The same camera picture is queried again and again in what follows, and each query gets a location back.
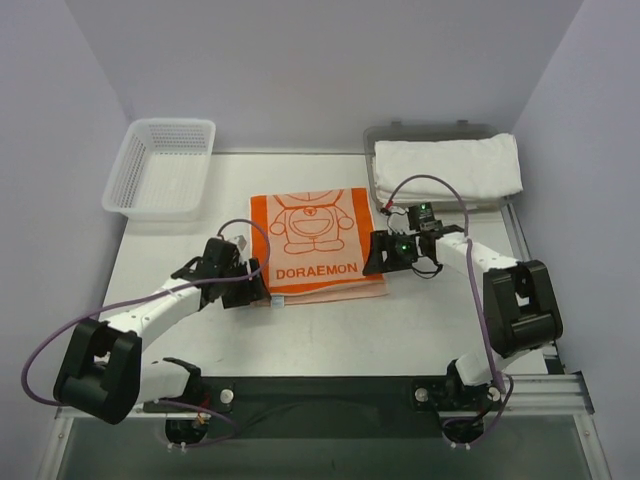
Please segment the orange cloth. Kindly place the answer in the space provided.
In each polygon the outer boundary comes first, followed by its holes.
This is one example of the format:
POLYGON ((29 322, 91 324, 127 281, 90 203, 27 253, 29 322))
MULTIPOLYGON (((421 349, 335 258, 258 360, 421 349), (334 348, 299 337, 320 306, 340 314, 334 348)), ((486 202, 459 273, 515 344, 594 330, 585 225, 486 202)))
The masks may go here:
POLYGON ((282 305, 375 298, 388 293, 380 274, 362 274, 374 222, 366 189, 257 195, 251 253, 270 256, 263 279, 282 305))

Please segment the white towels pile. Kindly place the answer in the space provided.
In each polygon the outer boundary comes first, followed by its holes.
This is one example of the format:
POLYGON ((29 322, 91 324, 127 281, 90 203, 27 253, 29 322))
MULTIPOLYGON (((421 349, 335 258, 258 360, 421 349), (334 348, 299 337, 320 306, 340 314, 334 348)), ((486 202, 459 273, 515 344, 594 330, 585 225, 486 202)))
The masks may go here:
POLYGON ((490 201, 523 191, 513 135, 480 140, 378 141, 374 146, 376 198, 389 200, 406 178, 426 174, 449 183, 466 201, 490 201))

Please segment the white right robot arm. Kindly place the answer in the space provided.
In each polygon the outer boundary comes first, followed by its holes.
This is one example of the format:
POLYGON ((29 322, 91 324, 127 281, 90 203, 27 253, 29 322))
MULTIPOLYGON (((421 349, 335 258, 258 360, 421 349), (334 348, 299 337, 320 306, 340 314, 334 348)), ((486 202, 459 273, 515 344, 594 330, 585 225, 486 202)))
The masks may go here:
POLYGON ((430 204, 407 211, 406 233, 370 234, 365 276, 413 270, 420 259, 435 266, 431 277, 448 267, 466 276, 479 318, 482 349, 452 363, 464 386, 502 385, 502 370, 515 359, 559 339, 563 322, 547 266, 521 261, 477 242, 468 224, 445 225, 430 204))

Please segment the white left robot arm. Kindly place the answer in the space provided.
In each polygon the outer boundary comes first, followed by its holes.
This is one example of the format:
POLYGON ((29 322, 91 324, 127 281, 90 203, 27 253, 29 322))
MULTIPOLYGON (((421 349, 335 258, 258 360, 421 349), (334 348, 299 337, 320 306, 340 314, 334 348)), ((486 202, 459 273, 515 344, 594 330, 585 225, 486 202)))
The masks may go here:
POLYGON ((105 320, 80 320, 54 383, 55 400, 112 425, 138 404, 202 404, 206 387, 199 367, 175 357, 145 361, 143 353, 178 322, 216 301, 229 309, 268 298, 262 268, 255 257, 244 260, 238 244, 211 238, 201 255, 140 304, 105 320))

